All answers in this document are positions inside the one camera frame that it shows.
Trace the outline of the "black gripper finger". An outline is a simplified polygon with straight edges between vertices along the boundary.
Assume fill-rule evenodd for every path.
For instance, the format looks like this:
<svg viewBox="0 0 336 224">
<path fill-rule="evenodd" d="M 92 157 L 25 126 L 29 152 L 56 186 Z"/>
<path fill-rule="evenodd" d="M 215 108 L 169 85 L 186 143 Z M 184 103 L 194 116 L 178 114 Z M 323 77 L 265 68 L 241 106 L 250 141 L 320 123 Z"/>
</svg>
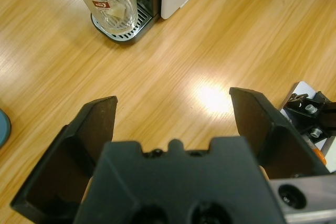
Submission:
<svg viewBox="0 0 336 224">
<path fill-rule="evenodd" d="M 238 133 L 271 179 L 320 176 L 329 170 L 283 114 L 260 92 L 231 87 Z"/>
<path fill-rule="evenodd" d="M 86 103 L 63 126 L 10 207 L 33 223 L 72 223 L 105 143 L 112 140 L 118 99 Z"/>
</svg>

